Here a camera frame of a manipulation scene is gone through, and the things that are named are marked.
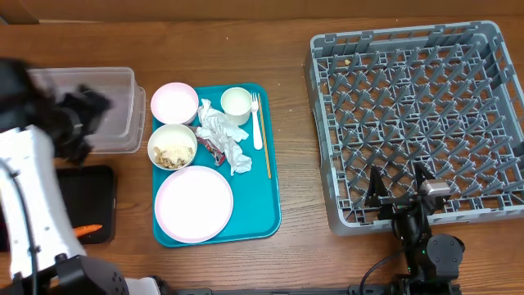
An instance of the blue tray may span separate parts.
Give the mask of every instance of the blue tray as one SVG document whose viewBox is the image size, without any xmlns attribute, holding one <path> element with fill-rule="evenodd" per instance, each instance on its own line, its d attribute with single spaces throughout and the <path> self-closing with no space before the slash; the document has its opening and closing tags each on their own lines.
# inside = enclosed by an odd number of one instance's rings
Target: blue tray
<svg viewBox="0 0 524 295">
<path fill-rule="evenodd" d="M 277 160 L 275 159 L 275 148 L 273 145 L 273 132 L 271 131 L 271 116 L 269 114 L 268 94 L 258 84 L 235 84 L 195 88 L 199 99 L 211 100 L 211 106 L 222 111 L 220 97 L 222 93 L 231 87 L 243 87 L 247 91 L 260 93 L 266 139 L 268 142 L 269 164 L 271 166 L 271 179 L 268 179 L 268 170 L 265 162 L 264 149 L 259 151 L 253 147 L 253 120 L 252 117 L 241 126 L 249 138 L 242 140 L 239 145 L 246 156 L 251 157 L 253 166 L 251 171 L 244 174 L 231 176 L 231 166 L 226 161 L 221 167 L 215 166 L 215 160 L 202 145 L 198 146 L 194 166 L 207 166 L 217 170 L 228 182 L 233 191 L 233 214 L 226 227 L 214 238 L 202 243 L 188 244 L 173 240 L 166 235 L 156 222 L 153 206 L 153 233 L 158 243 L 166 247 L 186 247 L 193 245 L 205 245 L 212 243 L 225 243 L 242 241 L 252 238 L 267 238 L 277 232 L 280 227 L 282 213 L 280 211 L 280 193 L 278 191 Z M 192 125 L 200 125 L 198 116 Z M 161 127 L 156 118 L 153 117 L 153 131 Z M 164 180 L 171 174 L 153 166 L 153 204 L 155 204 L 156 192 Z"/>
</svg>

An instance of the white paper cup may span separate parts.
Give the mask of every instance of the white paper cup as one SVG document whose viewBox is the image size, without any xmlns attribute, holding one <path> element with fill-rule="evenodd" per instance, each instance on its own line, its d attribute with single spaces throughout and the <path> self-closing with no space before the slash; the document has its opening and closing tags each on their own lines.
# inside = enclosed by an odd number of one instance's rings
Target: white paper cup
<svg viewBox="0 0 524 295">
<path fill-rule="evenodd" d="M 236 125 L 244 125 L 251 114 L 251 94 L 242 87 L 230 88 L 222 94 L 220 105 Z"/>
</svg>

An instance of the white fork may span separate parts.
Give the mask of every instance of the white fork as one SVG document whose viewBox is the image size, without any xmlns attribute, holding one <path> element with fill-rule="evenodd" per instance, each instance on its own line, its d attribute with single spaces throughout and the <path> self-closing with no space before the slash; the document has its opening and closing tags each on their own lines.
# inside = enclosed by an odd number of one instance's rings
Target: white fork
<svg viewBox="0 0 524 295">
<path fill-rule="evenodd" d="M 259 126 L 259 99 L 257 98 L 256 93 L 251 93 L 251 114 L 253 114 L 253 144 L 255 145 L 256 150 L 262 149 L 264 146 L 262 144 L 262 136 L 260 135 L 260 126 Z"/>
</svg>

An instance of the gray dish rack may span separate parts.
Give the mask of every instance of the gray dish rack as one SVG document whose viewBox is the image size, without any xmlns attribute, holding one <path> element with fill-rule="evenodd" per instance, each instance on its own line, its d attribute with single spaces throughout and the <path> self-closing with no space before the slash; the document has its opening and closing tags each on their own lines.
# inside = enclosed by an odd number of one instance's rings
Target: gray dish rack
<svg viewBox="0 0 524 295">
<path fill-rule="evenodd" d="M 392 197 L 414 193 L 414 162 L 445 179 L 432 224 L 524 215 L 523 94 L 495 23 L 320 34 L 305 77 L 335 234 L 391 229 L 364 206 L 372 165 Z"/>
</svg>

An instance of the carrot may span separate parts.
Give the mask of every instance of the carrot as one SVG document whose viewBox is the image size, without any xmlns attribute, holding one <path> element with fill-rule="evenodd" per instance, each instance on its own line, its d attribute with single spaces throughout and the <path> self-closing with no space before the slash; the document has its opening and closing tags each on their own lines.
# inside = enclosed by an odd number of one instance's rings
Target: carrot
<svg viewBox="0 0 524 295">
<path fill-rule="evenodd" d="M 85 226 L 74 228 L 73 230 L 75 232 L 76 238 L 79 238 L 83 235 L 94 233 L 101 228 L 102 228 L 101 225 L 85 225 Z"/>
</svg>

